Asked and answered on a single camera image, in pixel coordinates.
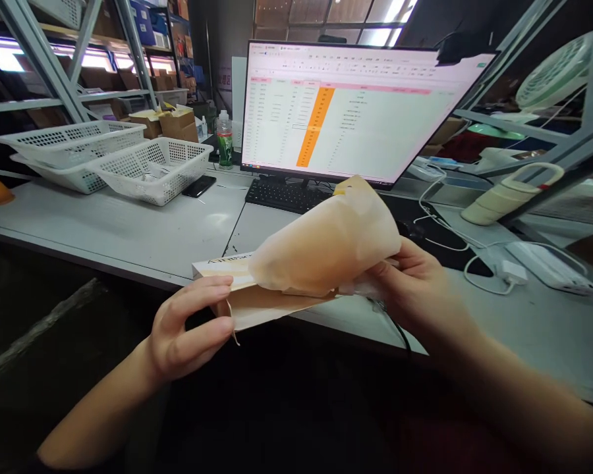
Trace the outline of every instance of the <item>finger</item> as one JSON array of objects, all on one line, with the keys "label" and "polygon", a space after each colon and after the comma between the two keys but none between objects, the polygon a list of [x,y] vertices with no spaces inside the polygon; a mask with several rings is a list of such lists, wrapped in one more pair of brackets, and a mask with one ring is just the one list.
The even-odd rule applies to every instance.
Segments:
[{"label": "finger", "polygon": [[391,258],[395,260],[402,260],[409,258],[424,257],[425,255],[430,254],[422,248],[420,248],[420,246],[418,246],[412,240],[409,240],[406,237],[402,237],[402,244],[400,245],[400,250],[395,255],[392,255]]},{"label": "finger", "polygon": [[193,362],[193,370],[198,370],[199,368],[201,368],[201,366],[203,366],[204,364],[206,364],[209,360],[213,359],[213,356],[217,353],[217,351],[219,351],[220,349],[222,349],[222,347],[224,347],[224,344],[226,344],[228,342],[229,338],[224,339],[224,342],[222,342],[221,344],[218,344],[212,348],[210,348],[209,350],[206,350],[204,352],[202,352],[202,354],[200,354]]},{"label": "finger", "polygon": [[231,293],[230,286],[200,286],[171,298],[161,320],[166,331],[177,331],[193,313],[224,300]]},{"label": "finger", "polygon": [[217,351],[232,333],[232,318],[213,319],[174,339],[167,349],[167,361],[174,366],[190,363],[207,351]]},{"label": "finger", "polygon": [[175,292],[172,298],[179,296],[181,294],[187,293],[194,288],[205,288],[207,286],[230,286],[233,283],[233,277],[231,275],[224,275],[224,276],[205,276],[203,278],[198,278],[194,282],[188,284],[187,286],[182,287],[180,290]]},{"label": "finger", "polygon": [[390,263],[381,261],[367,270],[367,273],[386,290],[399,291],[409,283],[411,276],[402,273]]}]

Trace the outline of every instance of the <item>orange column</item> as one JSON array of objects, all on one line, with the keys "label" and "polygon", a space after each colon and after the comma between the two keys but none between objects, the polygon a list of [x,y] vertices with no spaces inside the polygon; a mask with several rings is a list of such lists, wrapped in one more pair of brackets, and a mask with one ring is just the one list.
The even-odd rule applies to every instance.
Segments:
[{"label": "orange column", "polygon": [[316,96],[316,102],[314,104],[314,110],[310,117],[310,123],[308,124],[308,131],[305,132],[305,138],[303,139],[303,145],[301,146],[301,152],[298,155],[296,165],[298,167],[307,168],[316,146],[316,140],[321,134],[321,127],[325,121],[325,115],[329,109],[331,98],[334,96],[333,88],[320,88],[318,95]]}]

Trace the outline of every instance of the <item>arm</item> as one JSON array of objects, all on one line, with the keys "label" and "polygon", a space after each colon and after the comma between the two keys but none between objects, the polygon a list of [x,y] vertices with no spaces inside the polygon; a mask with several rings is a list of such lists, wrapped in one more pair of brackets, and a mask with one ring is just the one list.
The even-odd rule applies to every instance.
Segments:
[{"label": "arm", "polygon": [[593,470],[593,407],[483,334],[437,260],[409,240],[369,270],[389,314],[468,399],[517,444],[563,469]]},{"label": "arm", "polygon": [[202,278],[165,301],[152,333],[101,380],[48,435],[38,450],[53,469],[87,469],[111,456],[127,437],[134,410],[164,383],[203,366],[233,332],[231,318],[184,330],[196,311],[224,300],[233,278]]}]

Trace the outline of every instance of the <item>spreadsheet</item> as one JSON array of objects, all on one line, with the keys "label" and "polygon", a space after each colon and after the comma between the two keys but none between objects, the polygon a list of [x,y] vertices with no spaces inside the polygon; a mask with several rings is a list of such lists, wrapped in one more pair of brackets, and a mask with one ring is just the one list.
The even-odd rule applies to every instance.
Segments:
[{"label": "spreadsheet", "polygon": [[242,165],[395,182],[493,55],[251,43]]}]

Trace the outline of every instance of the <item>keyboard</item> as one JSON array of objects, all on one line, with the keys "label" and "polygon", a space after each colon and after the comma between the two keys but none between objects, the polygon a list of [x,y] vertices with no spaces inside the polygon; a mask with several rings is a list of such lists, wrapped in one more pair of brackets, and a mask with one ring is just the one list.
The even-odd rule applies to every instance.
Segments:
[{"label": "keyboard", "polygon": [[253,180],[246,194],[246,202],[305,214],[315,205],[330,197],[330,193],[303,189],[299,184],[276,184]]}]

